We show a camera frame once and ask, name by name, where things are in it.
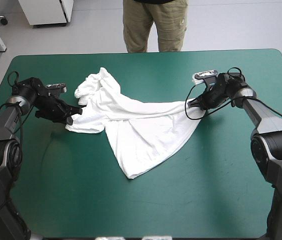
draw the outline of person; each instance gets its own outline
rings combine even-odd
[[[180,51],[189,0],[123,0],[123,38],[128,53],[145,53],[155,23],[160,52]]]

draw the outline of caster wheel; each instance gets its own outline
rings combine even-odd
[[[7,20],[6,18],[2,18],[2,19],[0,20],[0,23],[1,23],[2,25],[7,25],[7,24],[8,24],[8,20]]]

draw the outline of wrinkled fabric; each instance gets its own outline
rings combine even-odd
[[[73,125],[65,128],[87,134],[105,129],[117,162],[129,179],[175,154],[200,122],[187,118],[184,101],[144,103],[122,95],[120,85],[105,68],[90,74],[74,96],[86,107],[82,115],[73,115]],[[197,107],[187,112],[192,118],[205,113]]]

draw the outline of black shirt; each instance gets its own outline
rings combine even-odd
[[[172,2],[173,0],[134,0],[134,1],[144,4],[166,4]]]

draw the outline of green tabletop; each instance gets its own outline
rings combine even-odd
[[[282,113],[282,55],[275,49],[28,55],[14,58],[7,73],[66,83],[61,98],[77,105],[76,87],[100,67],[124,95],[143,102],[184,101],[193,73],[240,67],[258,97]],[[6,74],[0,105],[10,94]],[[69,132],[33,111],[11,196],[29,228],[45,237],[256,238],[266,231],[273,189],[251,155],[253,129],[244,110],[228,106],[202,120],[174,156],[129,180],[105,132]]]

